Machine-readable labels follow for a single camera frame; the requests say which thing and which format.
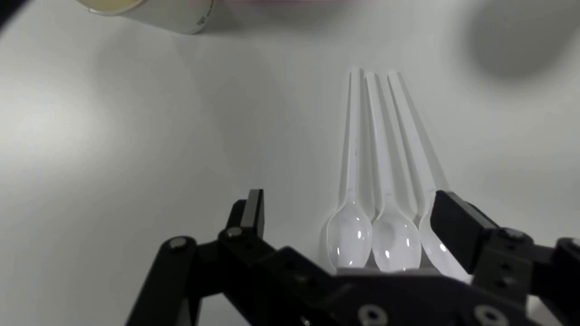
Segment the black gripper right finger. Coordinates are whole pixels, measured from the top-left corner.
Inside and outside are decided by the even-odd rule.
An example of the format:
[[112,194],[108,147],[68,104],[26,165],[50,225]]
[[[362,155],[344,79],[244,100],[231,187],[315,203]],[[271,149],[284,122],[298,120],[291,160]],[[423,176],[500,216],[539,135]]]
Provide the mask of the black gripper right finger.
[[563,326],[580,326],[580,247],[559,238],[541,247],[500,227],[454,193],[438,191],[432,232],[472,278],[471,287],[516,310],[538,298]]

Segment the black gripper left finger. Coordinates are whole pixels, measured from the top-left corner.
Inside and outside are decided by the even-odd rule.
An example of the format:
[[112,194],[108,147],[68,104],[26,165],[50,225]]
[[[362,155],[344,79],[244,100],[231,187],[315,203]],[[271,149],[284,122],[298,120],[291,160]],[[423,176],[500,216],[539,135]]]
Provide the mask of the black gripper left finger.
[[150,265],[124,326],[197,325],[200,303],[224,296],[248,321],[262,318],[262,296],[253,267],[273,254],[262,240],[264,191],[253,189],[233,203],[226,227],[210,243],[193,238],[166,240]]

